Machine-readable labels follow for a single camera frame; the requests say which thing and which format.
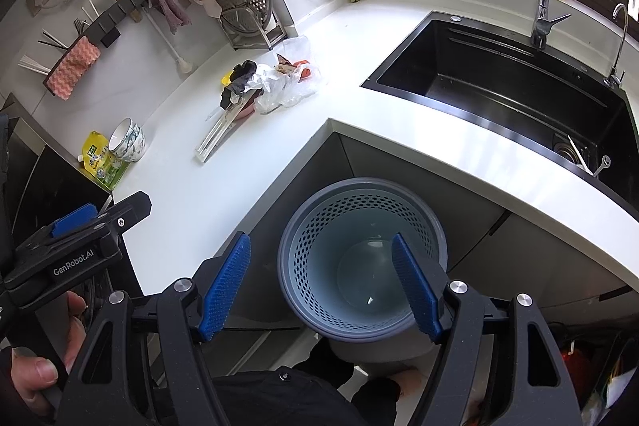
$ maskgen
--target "gray cloth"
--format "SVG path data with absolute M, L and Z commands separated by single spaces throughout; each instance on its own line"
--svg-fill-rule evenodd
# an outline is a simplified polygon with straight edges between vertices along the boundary
M 191 19 L 182 9 L 178 0 L 149 0 L 149 6 L 156 8 L 164 15 L 173 35 L 175 35 L 175 32 L 180 26 L 188 26 L 191 24 Z

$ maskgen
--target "white bowl with blue pattern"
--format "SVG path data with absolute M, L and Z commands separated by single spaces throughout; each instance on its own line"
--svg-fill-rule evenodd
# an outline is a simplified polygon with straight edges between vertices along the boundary
M 146 150 L 146 138 L 142 128 L 131 118 L 125 118 L 113 131 L 109 140 L 109 150 L 122 161 L 138 161 L 145 155 Z

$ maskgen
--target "cabinet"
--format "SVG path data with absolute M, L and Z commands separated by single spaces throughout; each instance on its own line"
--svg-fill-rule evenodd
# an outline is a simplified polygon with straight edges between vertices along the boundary
M 599 300 L 598 296 L 594 296 L 585 300 L 547 307 L 541 312 L 547 321 L 558 321 L 564 325 L 619 322 L 637 316 L 639 313 L 639 293 L 630 291 L 602 301 Z
M 624 285 L 594 260 L 515 214 L 448 275 L 497 298 L 511 299 L 525 292 L 540 308 L 577 302 Z
M 311 195 L 349 177 L 352 173 L 344 150 L 337 135 L 333 134 L 249 233 L 250 264 L 232 305 L 232 316 L 259 323 L 277 323 L 294 317 L 277 278 L 277 250 L 282 233 L 293 214 Z
M 501 206 L 370 145 L 340 136 L 355 177 L 380 177 L 412 190 L 442 223 L 448 246 L 448 268 L 454 266 L 504 212 Z

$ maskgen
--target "gray trash can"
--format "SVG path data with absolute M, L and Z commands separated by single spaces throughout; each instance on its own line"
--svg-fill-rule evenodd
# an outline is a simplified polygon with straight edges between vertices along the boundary
M 311 196 L 289 221 L 278 252 L 280 285 L 310 328 L 343 342 L 372 342 L 415 323 L 391 259 L 400 232 L 411 251 L 447 266 L 446 239 L 416 194 L 352 178 Z

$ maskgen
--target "metal screw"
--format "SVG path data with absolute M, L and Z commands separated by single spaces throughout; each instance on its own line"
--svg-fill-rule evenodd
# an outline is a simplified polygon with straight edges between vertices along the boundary
M 468 291 L 468 286 L 461 280 L 453 280 L 449 285 L 450 290 L 458 294 L 464 294 Z
M 120 303 L 124 300 L 124 293 L 122 291 L 114 291 L 109 295 L 109 303 L 113 305 Z
M 523 307 L 530 307 L 532 305 L 532 298 L 529 297 L 525 292 L 517 295 L 517 302 L 519 302 Z
M 193 286 L 193 283 L 188 278 L 180 278 L 173 284 L 173 289 L 177 292 L 188 291 Z

